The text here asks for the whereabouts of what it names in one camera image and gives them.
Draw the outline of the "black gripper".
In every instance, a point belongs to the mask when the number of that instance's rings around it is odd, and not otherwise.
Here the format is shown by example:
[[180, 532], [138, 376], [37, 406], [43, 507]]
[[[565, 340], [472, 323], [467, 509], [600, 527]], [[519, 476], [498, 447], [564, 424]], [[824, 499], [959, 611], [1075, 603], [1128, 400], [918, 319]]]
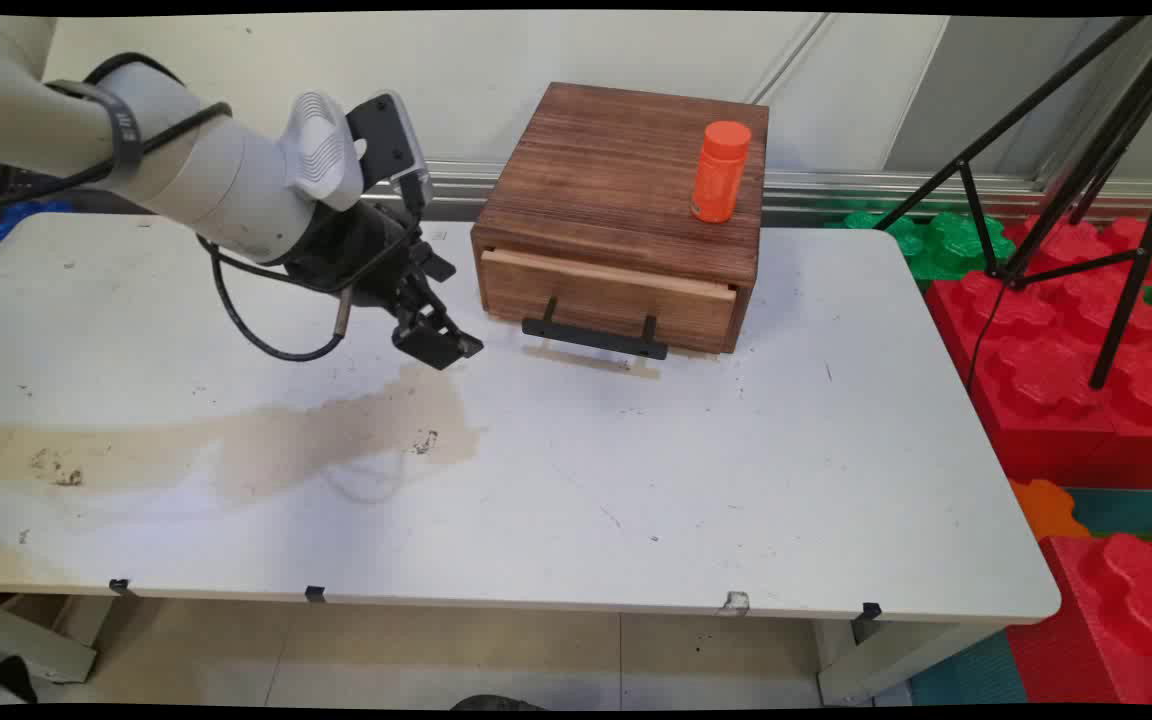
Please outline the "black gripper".
[[346, 211], [317, 204], [306, 232], [285, 256], [285, 273], [333, 295], [353, 281], [353, 305], [381, 306], [396, 319], [391, 340], [399, 351], [445, 370], [484, 344], [453, 323], [430, 286], [448, 281], [456, 266], [420, 240], [420, 211], [384, 202], [357, 200]]

